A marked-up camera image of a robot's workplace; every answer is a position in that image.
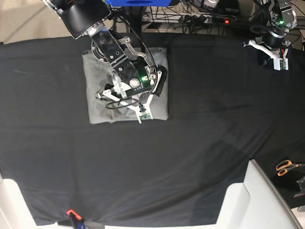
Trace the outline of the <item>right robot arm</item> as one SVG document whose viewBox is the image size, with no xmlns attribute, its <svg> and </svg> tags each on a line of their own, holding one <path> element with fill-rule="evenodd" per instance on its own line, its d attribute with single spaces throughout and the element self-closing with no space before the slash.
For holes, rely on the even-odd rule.
<svg viewBox="0 0 305 229">
<path fill-rule="evenodd" d="M 109 110 L 128 106 L 143 106 L 153 96 L 159 96 L 165 82 L 165 69 L 157 66 L 149 50 L 135 53 L 128 37 L 119 39 L 108 30 L 103 20 L 114 14 L 133 29 L 128 16 L 119 10 L 112 11 L 102 0 L 46 0 L 45 5 L 63 20 L 73 38 L 87 35 L 92 40 L 92 51 L 98 59 L 110 65 L 114 74 L 110 89 L 96 94 L 106 102 Z"/>
</svg>

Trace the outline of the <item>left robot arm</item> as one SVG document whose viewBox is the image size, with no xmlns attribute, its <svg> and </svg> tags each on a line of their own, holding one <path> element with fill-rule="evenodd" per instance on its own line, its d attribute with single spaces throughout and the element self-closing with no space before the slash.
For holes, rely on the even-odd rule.
<svg viewBox="0 0 305 229">
<path fill-rule="evenodd" d="M 262 24 L 252 24 L 250 31 L 260 35 L 256 43 L 284 56 L 293 42 L 285 36 L 297 26 L 296 13 L 289 0 L 255 0 L 263 17 Z"/>
</svg>

